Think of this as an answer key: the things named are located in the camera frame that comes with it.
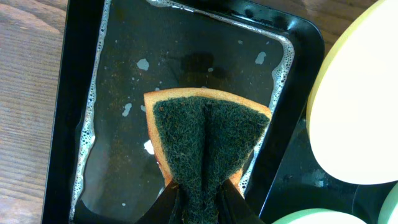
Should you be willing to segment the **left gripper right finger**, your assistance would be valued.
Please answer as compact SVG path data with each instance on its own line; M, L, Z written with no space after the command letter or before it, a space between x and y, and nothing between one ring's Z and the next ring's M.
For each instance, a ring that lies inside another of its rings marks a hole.
M264 224L229 179L218 189L216 205L219 224Z

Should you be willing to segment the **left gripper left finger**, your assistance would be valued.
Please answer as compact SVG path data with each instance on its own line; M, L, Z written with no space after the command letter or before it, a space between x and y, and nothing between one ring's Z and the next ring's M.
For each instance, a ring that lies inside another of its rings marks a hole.
M180 224L180 188L171 181L136 224Z

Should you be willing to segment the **orange green scrub sponge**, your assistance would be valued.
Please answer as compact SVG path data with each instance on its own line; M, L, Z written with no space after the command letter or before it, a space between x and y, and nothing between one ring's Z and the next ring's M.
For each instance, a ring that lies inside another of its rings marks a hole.
M221 90L144 94L149 137L165 185L182 193L181 223L217 223L216 194L230 181L243 196L244 165L268 127L264 105Z

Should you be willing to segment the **yellow plate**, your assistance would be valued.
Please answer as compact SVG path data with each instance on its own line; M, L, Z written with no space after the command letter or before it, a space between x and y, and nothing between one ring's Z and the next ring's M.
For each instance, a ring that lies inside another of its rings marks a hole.
M375 2L331 48L308 99L307 129L332 177L397 180L397 0Z

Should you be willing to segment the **light green plate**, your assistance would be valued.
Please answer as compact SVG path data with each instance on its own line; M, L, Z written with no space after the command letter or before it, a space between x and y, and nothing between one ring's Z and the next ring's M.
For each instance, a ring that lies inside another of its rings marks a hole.
M378 217L377 224L398 224L398 184L387 195Z

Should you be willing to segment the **round black serving tray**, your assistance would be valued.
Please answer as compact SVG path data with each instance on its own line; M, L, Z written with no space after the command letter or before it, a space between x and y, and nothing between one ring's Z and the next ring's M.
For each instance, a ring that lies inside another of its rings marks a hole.
M264 223L273 223L290 213L323 208L356 216L365 223L377 223L382 205L397 182L349 184L327 174L313 155L306 124L302 112L260 218Z

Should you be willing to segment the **black rectangular soapy water tray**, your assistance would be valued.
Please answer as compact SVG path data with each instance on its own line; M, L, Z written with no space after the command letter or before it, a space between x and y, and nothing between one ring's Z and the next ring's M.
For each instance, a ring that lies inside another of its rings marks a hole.
M241 187L259 216L320 69L325 44L300 17L250 1L70 1L43 223L134 223L164 188L144 94L223 90L272 122Z

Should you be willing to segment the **light blue plate front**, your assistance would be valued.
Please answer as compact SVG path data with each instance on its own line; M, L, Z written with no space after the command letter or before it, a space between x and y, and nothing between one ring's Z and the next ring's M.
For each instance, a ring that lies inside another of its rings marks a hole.
M366 224L348 213L324 208L311 208L288 214L272 224Z

